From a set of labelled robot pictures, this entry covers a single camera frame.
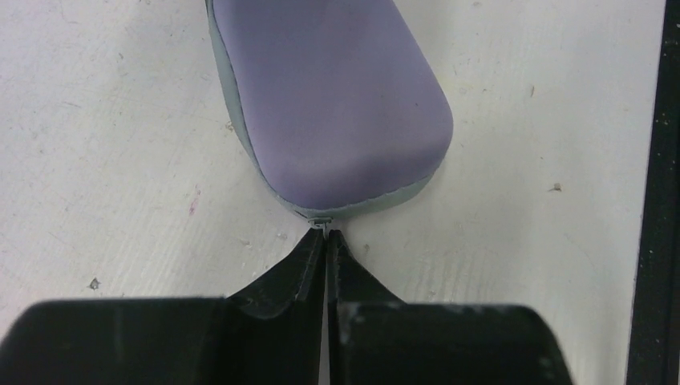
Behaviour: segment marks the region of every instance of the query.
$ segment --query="white floor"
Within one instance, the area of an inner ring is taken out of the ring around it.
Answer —
[[[398,4],[454,140],[413,201],[342,224],[357,257],[407,301],[528,304],[577,383],[623,383],[664,1]],[[228,122],[202,1],[0,3],[0,335],[285,256],[306,223]]]

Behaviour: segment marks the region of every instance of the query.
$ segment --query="dark mark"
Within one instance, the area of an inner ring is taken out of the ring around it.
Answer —
[[[549,193],[550,193],[551,191],[557,191],[557,192],[561,193],[561,192],[562,192],[562,185],[559,184],[559,183],[555,183],[555,184],[553,185],[553,187],[552,187],[551,189],[548,190]]]
[[[102,283],[102,282],[99,282],[97,280],[97,277],[95,277],[95,279],[93,279],[92,282],[90,282],[90,285],[87,286],[87,287],[89,287],[92,290],[97,290],[99,288],[100,283]]]

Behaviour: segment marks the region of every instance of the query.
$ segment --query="black stripe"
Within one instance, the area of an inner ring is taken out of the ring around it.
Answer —
[[[680,0],[664,17],[644,217],[637,261],[628,385],[678,384],[680,258]]]

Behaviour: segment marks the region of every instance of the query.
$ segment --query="dirt speck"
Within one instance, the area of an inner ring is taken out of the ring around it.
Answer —
[[[92,289],[92,290],[97,290],[99,288],[99,284],[101,284],[101,283],[102,282],[100,282],[97,279],[97,277],[95,277],[94,279],[92,279],[92,282],[90,282],[90,285],[88,285],[87,287]]]

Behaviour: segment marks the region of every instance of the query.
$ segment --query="black plastic part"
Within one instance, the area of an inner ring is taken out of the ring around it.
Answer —
[[[627,383],[678,384],[680,1],[668,0],[659,60]]]
[[[0,346],[0,383],[316,384],[323,232],[230,298],[47,302]]]
[[[333,385],[571,384],[557,341],[523,306],[409,305],[328,245]]]

